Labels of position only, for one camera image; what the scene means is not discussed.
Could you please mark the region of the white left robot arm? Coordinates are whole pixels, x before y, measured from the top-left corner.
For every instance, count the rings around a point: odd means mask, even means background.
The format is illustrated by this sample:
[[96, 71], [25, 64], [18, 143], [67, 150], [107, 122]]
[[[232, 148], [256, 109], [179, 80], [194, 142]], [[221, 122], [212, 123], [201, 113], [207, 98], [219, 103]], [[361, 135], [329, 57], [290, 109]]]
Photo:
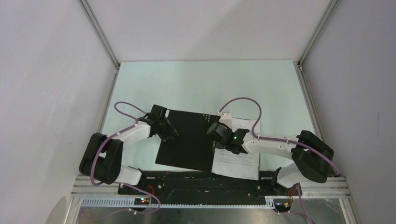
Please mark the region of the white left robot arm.
[[178, 135], [168, 120], [168, 108], [153, 105], [143, 117], [133, 117], [132, 125], [111, 135], [94, 133], [88, 142], [79, 165], [79, 171], [91, 178], [92, 185], [129, 184], [136, 194], [143, 194], [148, 182], [138, 168], [122, 164], [123, 149], [141, 140], [157, 135], [162, 141], [173, 140]]

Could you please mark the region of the printed paper sheet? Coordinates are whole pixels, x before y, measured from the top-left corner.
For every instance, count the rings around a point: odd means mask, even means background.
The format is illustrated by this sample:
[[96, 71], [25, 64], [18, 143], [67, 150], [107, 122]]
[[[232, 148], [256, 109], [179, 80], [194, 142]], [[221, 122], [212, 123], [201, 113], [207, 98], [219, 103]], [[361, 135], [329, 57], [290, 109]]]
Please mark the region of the printed paper sheet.
[[[233, 118], [232, 130], [252, 130], [255, 120]], [[212, 173], [226, 177], [257, 181], [259, 179], [259, 154], [233, 154], [214, 145]]]

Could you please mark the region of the red and black file folder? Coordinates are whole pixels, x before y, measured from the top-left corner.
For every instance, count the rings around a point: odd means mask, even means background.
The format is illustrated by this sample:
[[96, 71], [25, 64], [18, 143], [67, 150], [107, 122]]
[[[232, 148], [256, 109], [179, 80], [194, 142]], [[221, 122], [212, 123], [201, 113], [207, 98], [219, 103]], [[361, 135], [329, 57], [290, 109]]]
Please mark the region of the red and black file folder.
[[219, 116], [171, 110], [168, 120], [178, 136], [161, 141], [155, 164], [211, 172], [213, 138], [207, 135], [207, 131]]

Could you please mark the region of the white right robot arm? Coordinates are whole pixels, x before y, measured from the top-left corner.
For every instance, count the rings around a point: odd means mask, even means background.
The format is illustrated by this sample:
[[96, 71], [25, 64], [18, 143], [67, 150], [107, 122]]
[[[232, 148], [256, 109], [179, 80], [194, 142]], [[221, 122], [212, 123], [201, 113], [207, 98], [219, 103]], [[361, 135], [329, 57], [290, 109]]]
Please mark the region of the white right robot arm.
[[280, 167], [272, 178], [272, 190], [284, 195], [295, 184], [309, 180], [325, 183], [331, 171], [339, 170], [332, 159], [334, 150], [314, 133], [302, 130], [299, 135], [280, 137], [259, 136], [248, 129], [233, 131], [225, 124], [212, 124], [207, 135], [233, 154], [270, 154], [292, 160], [293, 163]]

